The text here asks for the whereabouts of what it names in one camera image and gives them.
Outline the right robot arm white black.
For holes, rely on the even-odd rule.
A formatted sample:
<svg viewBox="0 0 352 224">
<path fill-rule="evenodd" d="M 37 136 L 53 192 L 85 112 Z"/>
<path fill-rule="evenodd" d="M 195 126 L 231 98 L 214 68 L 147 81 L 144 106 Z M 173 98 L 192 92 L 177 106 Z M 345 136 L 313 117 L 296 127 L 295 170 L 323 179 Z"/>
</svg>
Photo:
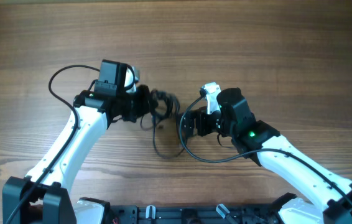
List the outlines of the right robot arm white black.
<svg viewBox="0 0 352 224">
<path fill-rule="evenodd" d="M 184 142 L 188 130 L 205 136 L 217 132 L 229 137 L 238 153 L 227 158 L 251 159 L 279 175 L 302 195 L 285 194 L 275 202 L 275 216 L 282 223 L 352 223 L 352 180 L 341 177 L 300 152 L 280 131 L 255 119 L 239 88 L 209 93 L 200 97 L 207 106 L 189 106 L 179 118 L 178 133 Z"/>
</svg>

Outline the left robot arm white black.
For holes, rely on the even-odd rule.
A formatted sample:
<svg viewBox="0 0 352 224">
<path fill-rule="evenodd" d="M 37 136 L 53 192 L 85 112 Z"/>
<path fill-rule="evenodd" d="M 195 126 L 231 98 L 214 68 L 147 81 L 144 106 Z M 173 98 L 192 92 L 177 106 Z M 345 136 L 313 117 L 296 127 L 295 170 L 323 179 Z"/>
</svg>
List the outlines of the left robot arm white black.
<svg viewBox="0 0 352 224">
<path fill-rule="evenodd" d="M 24 178 L 10 177 L 2 189 L 4 223 L 118 223 L 111 204 L 83 197 L 72 203 L 75 177 L 96 141 L 116 118 L 136 122 L 156 103 L 139 73 L 126 63 L 103 60 L 99 77 L 78 94 L 70 118 L 46 155 Z"/>
</svg>

